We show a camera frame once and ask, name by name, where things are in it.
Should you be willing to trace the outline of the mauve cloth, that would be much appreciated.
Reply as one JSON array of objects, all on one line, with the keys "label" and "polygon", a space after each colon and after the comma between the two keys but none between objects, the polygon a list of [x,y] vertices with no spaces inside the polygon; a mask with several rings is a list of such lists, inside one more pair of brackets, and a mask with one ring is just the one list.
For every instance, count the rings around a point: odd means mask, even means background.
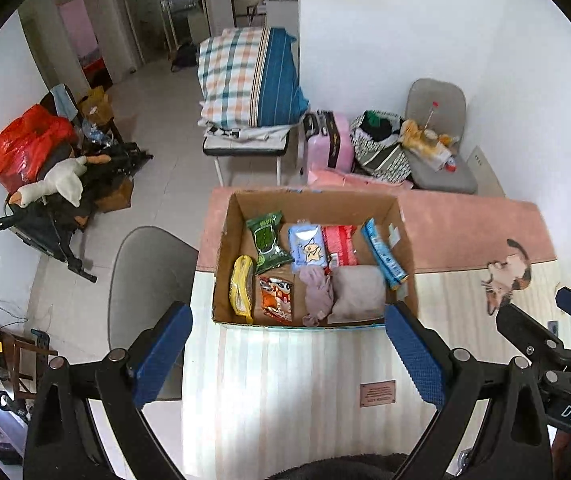
[{"label": "mauve cloth", "polygon": [[334,306],[332,278],[322,266],[302,266],[299,279],[305,285],[305,327],[318,327],[331,314]]}]

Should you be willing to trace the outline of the small brown label card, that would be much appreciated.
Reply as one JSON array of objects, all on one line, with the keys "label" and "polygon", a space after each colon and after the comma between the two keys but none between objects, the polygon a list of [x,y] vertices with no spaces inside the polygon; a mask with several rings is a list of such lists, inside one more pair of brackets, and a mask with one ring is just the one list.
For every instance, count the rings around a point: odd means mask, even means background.
[{"label": "small brown label card", "polygon": [[374,406],[389,405],[395,402],[395,380],[384,380],[384,382],[366,382],[365,384],[360,385],[360,408],[374,408]]}]

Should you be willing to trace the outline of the orange cartoon snack bag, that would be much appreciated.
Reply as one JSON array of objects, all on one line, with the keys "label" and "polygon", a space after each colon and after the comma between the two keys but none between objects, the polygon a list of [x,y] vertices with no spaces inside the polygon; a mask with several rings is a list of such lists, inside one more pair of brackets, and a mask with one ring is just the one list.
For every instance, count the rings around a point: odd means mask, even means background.
[{"label": "orange cartoon snack bag", "polygon": [[280,324],[291,325],[292,283],[282,278],[261,276],[259,278],[261,310],[264,315]]}]

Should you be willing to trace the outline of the plaid folded quilt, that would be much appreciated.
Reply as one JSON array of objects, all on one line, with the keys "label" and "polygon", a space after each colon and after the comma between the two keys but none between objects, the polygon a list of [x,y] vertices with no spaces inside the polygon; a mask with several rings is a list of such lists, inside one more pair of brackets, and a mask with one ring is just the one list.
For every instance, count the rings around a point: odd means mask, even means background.
[{"label": "plaid folded quilt", "polygon": [[297,124],[309,104],[282,27],[226,29],[198,47],[200,118],[223,129]]}]

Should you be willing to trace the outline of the yellow silver snack bag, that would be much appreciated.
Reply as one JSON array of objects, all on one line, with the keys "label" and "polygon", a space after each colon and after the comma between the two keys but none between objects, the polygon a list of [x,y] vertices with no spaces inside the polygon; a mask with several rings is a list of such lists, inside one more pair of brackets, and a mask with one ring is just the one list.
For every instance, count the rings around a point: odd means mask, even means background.
[{"label": "yellow silver snack bag", "polygon": [[254,312],[254,260],[248,255],[235,259],[229,283],[229,301],[235,315],[253,324]]}]

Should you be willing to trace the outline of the wooden chair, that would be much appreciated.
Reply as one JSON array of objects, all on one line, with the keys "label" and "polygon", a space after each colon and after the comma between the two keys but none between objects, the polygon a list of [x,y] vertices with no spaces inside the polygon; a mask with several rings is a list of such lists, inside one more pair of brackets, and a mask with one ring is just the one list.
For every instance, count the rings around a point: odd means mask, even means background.
[{"label": "wooden chair", "polygon": [[[32,338],[15,335],[0,326],[0,383],[14,401],[35,400],[37,387],[49,362],[58,356],[50,348],[50,337],[42,330],[32,330]],[[22,371],[23,354],[35,358],[34,371]]]}]

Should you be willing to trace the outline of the white bench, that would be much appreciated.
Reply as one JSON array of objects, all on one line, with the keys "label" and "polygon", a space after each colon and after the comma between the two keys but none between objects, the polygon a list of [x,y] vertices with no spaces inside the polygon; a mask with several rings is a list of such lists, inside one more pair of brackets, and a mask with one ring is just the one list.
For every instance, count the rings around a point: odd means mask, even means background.
[{"label": "white bench", "polygon": [[217,180],[226,186],[220,159],[225,157],[272,157],[276,159],[276,185],[283,183],[283,157],[290,144],[292,125],[223,129],[209,126],[204,131],[203,154],[214,161]]}]

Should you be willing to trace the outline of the grey cushioned chair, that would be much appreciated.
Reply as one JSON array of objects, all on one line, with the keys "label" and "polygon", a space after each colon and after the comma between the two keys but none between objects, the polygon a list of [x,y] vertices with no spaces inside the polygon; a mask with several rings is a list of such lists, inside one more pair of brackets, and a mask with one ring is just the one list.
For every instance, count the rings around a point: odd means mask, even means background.
[{"label": "grey cushioned chair", "polygon": [[431,78],[410,87],[405,118],[417,126],[404,142],[411,177],[427,191],[475,194],[477,183],[459,154],[467,119],[467,100],[455,84]]}]

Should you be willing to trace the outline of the white goose plush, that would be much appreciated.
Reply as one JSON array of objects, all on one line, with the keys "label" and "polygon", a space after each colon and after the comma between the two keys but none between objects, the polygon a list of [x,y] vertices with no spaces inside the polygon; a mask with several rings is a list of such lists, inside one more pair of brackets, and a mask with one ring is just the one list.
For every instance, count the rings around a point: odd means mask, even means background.
[{"label": "white goose plush", "polygon": [[60,194],[72,206],[79,207],[84,193],[80,177],[87,172],[88,165],[107,164],[111,160],[112,157],[108,155],[69,157],[61,160],[42,180],[21,186],[11,195],[8,202],[26,208],[43,197]]}]

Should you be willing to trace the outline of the blue stick packet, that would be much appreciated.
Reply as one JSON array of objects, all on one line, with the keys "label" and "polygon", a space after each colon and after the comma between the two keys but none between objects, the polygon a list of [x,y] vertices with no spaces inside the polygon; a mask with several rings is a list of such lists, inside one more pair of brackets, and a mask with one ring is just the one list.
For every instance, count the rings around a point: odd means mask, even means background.
[{"label": "blue stick packet", "polygon": [[384,242],[373,218],[367,220],[361,227],[361,234],[389,288],[398,289],[407,281],[408,274],[393,256],[392,249]]}]

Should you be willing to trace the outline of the blue cartoon tissue pack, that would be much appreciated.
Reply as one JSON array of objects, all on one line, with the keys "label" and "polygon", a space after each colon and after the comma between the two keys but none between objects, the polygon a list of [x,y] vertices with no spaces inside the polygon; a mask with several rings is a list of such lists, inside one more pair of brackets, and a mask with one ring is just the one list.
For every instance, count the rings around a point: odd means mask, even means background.
[{"label": "blue cartoon tissue pack", "polygon": [[319,224],[294,224],[289,229],[289,244],[294,273],[299,273],[302,268],[307,268],[307,266],[325,268],[328,265],[322,226]]}]

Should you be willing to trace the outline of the pink suitcase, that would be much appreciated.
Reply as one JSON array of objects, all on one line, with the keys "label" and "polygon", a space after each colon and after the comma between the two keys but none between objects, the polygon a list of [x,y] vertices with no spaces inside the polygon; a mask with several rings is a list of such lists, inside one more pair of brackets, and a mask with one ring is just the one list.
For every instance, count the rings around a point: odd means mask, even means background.
[{"label": "pink suitcase", "polygon": [[317,110],[308,112],[302,122],[305,139],[304,174],[311,170],[333,169],[351,172],[354,147],[347,118],[336,112]]}]

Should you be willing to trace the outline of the green snack bag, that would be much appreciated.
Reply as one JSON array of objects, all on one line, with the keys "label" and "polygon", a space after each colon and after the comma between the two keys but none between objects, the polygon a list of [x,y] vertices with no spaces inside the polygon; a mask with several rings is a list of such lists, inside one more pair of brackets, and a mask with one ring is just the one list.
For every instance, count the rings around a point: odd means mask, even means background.
[{"label": "green snack bag", "polygon": [[294,261],[292,255],[280,245],[281,211],[272,211],[245,222],[256,248],[255,271],[258,275],[281,268]]}]

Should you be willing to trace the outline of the clear plastic bottle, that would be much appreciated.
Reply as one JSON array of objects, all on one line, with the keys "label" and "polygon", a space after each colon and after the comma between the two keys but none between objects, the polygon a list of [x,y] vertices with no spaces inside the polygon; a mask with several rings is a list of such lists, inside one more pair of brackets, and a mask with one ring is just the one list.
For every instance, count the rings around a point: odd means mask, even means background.
[{"label": "clear plastic bottle", "polygon": [[432,102],[431,108],[429,110],[429,114],[427,114],[427,119],[425,119],[423,129],[430,130],[433,124],[433,119],[435,117],[436,112],[438,111],[439,103],[436,101]]}]

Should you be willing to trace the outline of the white soft pack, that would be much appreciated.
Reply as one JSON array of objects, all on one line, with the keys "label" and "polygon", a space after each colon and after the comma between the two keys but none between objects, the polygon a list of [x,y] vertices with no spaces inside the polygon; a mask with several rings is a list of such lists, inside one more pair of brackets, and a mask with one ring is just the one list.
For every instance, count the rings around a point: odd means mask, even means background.
[{"label": "white soft pack", "polygon": [[386,305],[386,281],[377,266],[338,266],[332,272],[329,324],[373,322]]}]

